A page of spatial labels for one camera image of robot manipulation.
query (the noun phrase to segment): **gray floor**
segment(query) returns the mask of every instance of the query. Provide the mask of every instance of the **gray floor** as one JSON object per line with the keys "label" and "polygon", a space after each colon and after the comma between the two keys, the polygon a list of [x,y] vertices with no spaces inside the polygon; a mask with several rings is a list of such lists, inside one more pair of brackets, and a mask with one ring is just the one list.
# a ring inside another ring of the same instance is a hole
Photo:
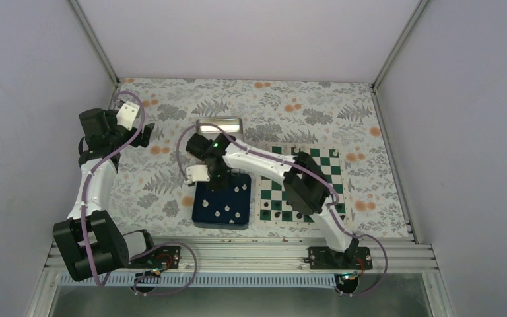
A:
{"label": "gray floor", "polygon": [[[377,275],[362,277],[359,289]],[[375,292],[339,297],[328,289],[189,288],[170,297],[135,296],[125,287],[60,287],[52,316],[431,316],[420,274],[391,274]]]}

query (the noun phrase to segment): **floral pattern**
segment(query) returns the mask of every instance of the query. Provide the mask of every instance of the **floral pattern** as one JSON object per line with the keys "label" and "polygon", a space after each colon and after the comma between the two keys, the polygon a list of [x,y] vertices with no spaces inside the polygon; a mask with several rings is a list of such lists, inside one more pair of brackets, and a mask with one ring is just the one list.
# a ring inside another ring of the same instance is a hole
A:
{"label": "floral pattern", "polygon": [[[253,212],[247,230],[193,225],[195,188],[183,185],[176,141],[198,118],[238,116],[244,122],[245,141],[253,145],[283,142],[341,149],[349,179],[345,199],[352,205],[351,229],[378,237],[408,236],[367,84],[130,78],[123,80],[121,90],[140,96],[146,123],[156,124],[146,149],[129,147],[121,154],[109,212],[122,232],[147,229],[154,236],[321,236],[318,229],[258,226]],[[180,149],[183,166],[195,164],[197,160],[184,148]]]}

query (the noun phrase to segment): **ventilation grille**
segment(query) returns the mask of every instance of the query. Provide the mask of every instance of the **ventilation grille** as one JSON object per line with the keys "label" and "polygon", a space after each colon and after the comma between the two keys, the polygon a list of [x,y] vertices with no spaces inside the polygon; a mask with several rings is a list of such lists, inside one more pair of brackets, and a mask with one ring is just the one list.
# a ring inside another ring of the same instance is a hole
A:
{"label": "ventilation grille", "polygon": [[[135,273],[112,273],[106,286],[133,286]],[[162,277],[142,280],[139,286],[181,287],[189,279],[190,273],[163,273]],[[95,286],[93,279],[75,282],[67,272],[61,275],[60,285]],[[333,274],[223,274],[198,273],[192,287],[318,287],[335,286]]]}

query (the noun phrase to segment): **green and white chessboard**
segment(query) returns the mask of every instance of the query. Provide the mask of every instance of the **green and white chessboard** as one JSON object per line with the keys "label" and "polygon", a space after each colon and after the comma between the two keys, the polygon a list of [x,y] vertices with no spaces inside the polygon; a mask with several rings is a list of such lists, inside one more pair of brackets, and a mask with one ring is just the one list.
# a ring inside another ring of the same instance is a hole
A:
{"label": "green and white chessboard", "polygon": [[[283,155],[296,155],[299,151],[309,153],[320,166],[327,181],[339,194],[336,210],[347,228],[351,227],[352,215],[350,205],[345,205],[343,189],[347,188],[347,173],[338,149],[314,145],[289,145],[286,143],[264,143],[261,148]],[[287,194],[282,186],[263,176],[257,177],[255,187],[255,222],[271,227],[311,228],[314,221],[292,207],[287,201]]]}

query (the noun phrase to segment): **white wall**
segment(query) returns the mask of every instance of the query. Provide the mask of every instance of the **white wall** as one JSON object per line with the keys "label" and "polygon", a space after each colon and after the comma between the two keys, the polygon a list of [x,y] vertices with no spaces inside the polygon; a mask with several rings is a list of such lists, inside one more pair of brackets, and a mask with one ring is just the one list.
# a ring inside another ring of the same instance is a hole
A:
{"label": "white wall", "polygon": [[0,316],[24,316],[80,179],[78,113],[113,86],[66,1],[0,1]]}
{"label": "white wall", "polygon": [[507,316],[507,1],[432,1],[379,97],[456,314]]}
{"label": "white wall", "polygon": [[374,81],[418,0],[79,0],[120,77]]}

